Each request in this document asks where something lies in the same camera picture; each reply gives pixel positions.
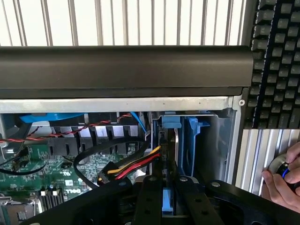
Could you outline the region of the person's bare hand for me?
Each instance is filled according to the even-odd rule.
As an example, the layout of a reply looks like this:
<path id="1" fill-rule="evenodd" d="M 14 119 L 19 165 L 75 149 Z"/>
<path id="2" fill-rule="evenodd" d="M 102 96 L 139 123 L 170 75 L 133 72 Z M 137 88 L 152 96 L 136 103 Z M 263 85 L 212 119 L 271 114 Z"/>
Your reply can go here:
<path id="1" fill-rule="evenodd" d="M 292 191 L 288 184 L 300 181 L 300 143 L 294 144 L 286 152 L 289 172 L 282 178 L 279 174 L 263 171 L 262 198 L 284 206 L 297 213 L 300 212 L 300 188 Z"/>

